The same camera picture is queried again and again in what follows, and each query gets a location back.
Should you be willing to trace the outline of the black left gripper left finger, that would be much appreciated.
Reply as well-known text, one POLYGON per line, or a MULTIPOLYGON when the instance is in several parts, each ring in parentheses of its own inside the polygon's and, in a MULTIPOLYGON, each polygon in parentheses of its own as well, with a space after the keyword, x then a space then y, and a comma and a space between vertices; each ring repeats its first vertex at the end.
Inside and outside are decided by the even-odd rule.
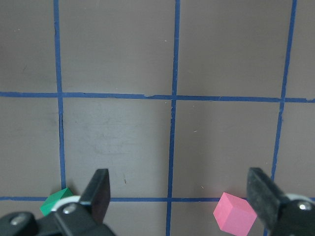
POLYGON ((54 217, 63 236, 109 236, 103 223, 110 203, 108 169, 98 169, 81 196, 62 199, 54 206, 54 217))

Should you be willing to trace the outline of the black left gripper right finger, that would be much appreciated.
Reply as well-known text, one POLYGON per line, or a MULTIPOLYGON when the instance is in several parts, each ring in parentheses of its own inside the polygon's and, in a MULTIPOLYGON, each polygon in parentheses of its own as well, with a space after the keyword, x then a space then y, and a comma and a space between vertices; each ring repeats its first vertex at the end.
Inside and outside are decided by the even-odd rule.
POLYGON ((315 203, 310 198, 284 193, 261 168, 247 175, 247 200, 269 236, 313 236, 315 203))

